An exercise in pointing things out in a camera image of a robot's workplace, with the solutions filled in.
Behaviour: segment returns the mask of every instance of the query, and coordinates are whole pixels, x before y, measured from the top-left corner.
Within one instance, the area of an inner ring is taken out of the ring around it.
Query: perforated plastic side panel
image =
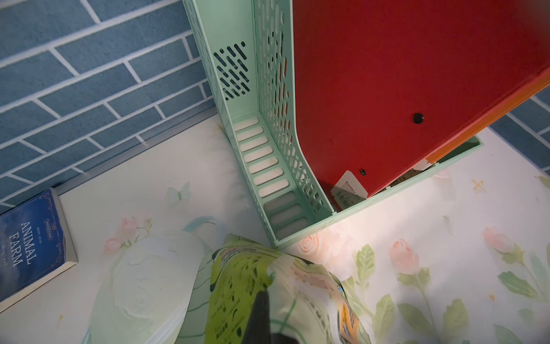
[[[216,69],[218,73],[222,73],[219,80],[224,85],[222,90],[226,101],[238,99],[241,95],[244,96],[251,92],[250,88],[254,88],[254,86],[250,85],[249,79],[250,73],[254,73],[254,71],[250,70],[250,61],[246,61],[248,56],[244,50],[251,52],[252,54],[249,55],[254,57],[254,50],[246,48],[244,41],[233,43],[225,48],[219,48],[218,51],[214,51]]]
[[[208,82],[211,85],[212,95],[214,97],[214,101],[216,102],[216,107],[218,109],[219,116],[222,120],[222,124],[225,128],[225,134],[229,142],[231,143],[231,148],[233,149],[235,156],[240,157],[241,155],[239,152],[239,146],[235,138],[235,132],[233,130],[233,126],[231,123],[227,104],[224,101],[224,97],[222,96],[222,88],[220,86],[221,82],[216,72],[214,71],[215,63],[213,61],[213,53],[210,51],[208,47],[201,21],[197,16],[196,4],[194,3],[193,0],[184,0],[184,5],[185,5],[185,10],[189,17],[191,27],[193,29],[193,33],[195,36],[197,47],[199,49],[199,53],[202,58],[202,65],[205,68]],[[244,165],[242,159],[239,160],[238,165],[241,168],[243,175],[247,176],[246,166]],[[245,178],[245,180],[246,180],[246,183],[248,184],[249,190],[253,191],[254,187],[252,185],[252,181],[249,178]],[[254,192],[252,192],[252,196],[253,196],[252,198],[254,200],[256,208],[258,210],[258,213],[260,214],[260,218],[263,222],[264,228],[266,229],[267,237],[272,242],[272,244],[274,244],[275,236],[274,236],[273,230],[271,229],[271,225],[267,220],[267,215],[263,210],[263,206],[260,204],[260,201]]]
[[[260,112],[316,221],[333,208],[304,159],[295,127],[292,2],[254,0]]]

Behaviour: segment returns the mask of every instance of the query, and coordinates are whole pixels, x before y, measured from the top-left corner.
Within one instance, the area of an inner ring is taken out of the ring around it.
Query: green leaf print
[[[533,311],[529,308],[524,308],[518,310],[518,314],[521,317],[521,319],[526,323],[527,325],[533,324]]]
[[[509,291],[515,294],[523,295],[530,299],[535,299],[538,297],[537,291],[531,287],[526,280],[522,280],[511,271],[501,273],[498,275],[498,279],[505,285],[506,288],[508,288]]]
[[[533,252],[529,255],[529,258],[531,259],[531,267],[533,268],[533,272],[535,273],[535,277],[537,277],[537,280],[542,286],[542,289],[546,289],[546,284],[548,281],[548,275],[546,274],[546,269],[544,266],[542,266],[541,260],[537,257],[537,255]]]
[[[514,244],[512,252],[500,252],[497,251],[502,255],[502,260],[504,260],[508,264],[514,264],[514,263],[523,263],[523,252],[521,248],[518,246],[518,244]]]
[[[499,344],[523,344],[523,342],[510,330],[504,326],[493,324],[494,334]]]
[[[550,266],[550,244],[546,245],[546,262]]]
[[[355,312],[355,315],[362,316],[363,311],[361,309],[361,300],[357,297],[355,294],[355,288],[353,285],[353,277],[348,278],[347,280],[342,282],[342,287],[344,287],[345,295],[348,298],[348,302]]]
[[[392,296],[386,294],[382,296],[380,301],[376,304],[376,314],[372,318],[372,327],[375,332],[375,336],[379,339],[383,339],[388,332],[388,329],[392,326],[395,319],[395,306],[393,304]]]
[[[427,267],[422,267],[418,272],[418,281],[422,288],[426,287],[430,281],[430,270]]]
[[[400,303],[397,305],[399,312],[403,316],[403,319],[416,331],[422,333],[430,333],[432,331],[432,325],[426,320],[426,317],[417,307],[409,303]]]
[[[399,274],[397,280],[401,282],[404,286],[413,286],[415,285],[415,276],[407,274]]]
[[[361,327],[359,330],[359,336],[363,339],[365,344],[372,344],[369,334],[367,333],[367,331],[365,331],[363,327]]]
[[[468,324],[468,312],[461,299],[454,299],[443,313],[443,337],[456,336]]]
[[[357,252],[355,264],[357,265],[359,284],[364,287],[375,271],[375,252],[369,244],[366,244]]]

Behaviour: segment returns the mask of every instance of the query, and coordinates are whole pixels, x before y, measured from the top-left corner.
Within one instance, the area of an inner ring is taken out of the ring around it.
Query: barcode sticker
[[[367,198],[369,193],[355,178],[353,173],[346,171],[338,183],[332,188],[331,194],[342,210],[351,207]]]

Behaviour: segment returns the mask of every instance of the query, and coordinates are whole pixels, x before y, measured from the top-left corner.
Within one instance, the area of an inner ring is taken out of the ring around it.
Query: black rivet
[[[412,116],[412,121],[416,124],[421,124],[422,122],[424,122],[424,115],[420,112],[417,112]]]

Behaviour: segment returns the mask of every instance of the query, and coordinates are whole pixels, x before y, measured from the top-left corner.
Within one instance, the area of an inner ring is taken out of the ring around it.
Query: pink rose print
[[[120,232],[126,236],[131,236],[138,230],[138,222],[134,217],[122,219],[120,223]]]
[[[318,234],[313,234],[311,236],[308,236],[307,238],[300,241],[299,250],[300,253],[306,257],[306,256],[312,256],[314,260],[315,257],[319,255],[319,247],[321,245],[321,240],[319,238]]]
[[[433,176],[436,177],[436,178],[441,178],[441,179],[449,179],[450,178],[450,172],[449,172],[448,169],[444,169],[444,170],[441,170],[441,171],[437,172]]]
[[[347,280],[355,269],[353,238],[343,226],[333,225],[293,244],[287,252],[322,264],[341,281]]]
[[[509,253],[513,250],[510,239],[506,235],[498,233],[497,229],[494,227],[485,228],[483,230],[483,238],[487,245],[499,252]]]
[[[115,253],[120,248],[122,240],[119,238],[111,238],[105,241],[105,246],[103,246],[103,252],[105,253]]]
[[[420,259],[404,239],[393,243],[389,249],[389,255],[392,257],[394,266],[402,274],[412,275],[418,272]]]

